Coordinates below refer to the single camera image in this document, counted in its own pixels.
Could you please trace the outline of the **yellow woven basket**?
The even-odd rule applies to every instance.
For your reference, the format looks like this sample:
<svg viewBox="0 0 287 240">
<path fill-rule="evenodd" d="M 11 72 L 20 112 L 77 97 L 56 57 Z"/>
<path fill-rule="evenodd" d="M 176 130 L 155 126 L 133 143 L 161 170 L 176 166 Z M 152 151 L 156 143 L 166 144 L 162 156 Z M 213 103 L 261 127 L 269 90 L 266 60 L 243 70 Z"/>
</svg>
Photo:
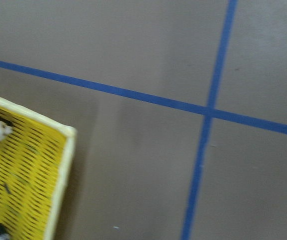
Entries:
<svg viewBox="0 0 287 240">
<path fill-rule="evenodd" d="M 77 131 L 2 97 L 0 117 L 13 123 L 0 141 L 0 223 L 13 240 L 51 240 Z"/>
</svg>

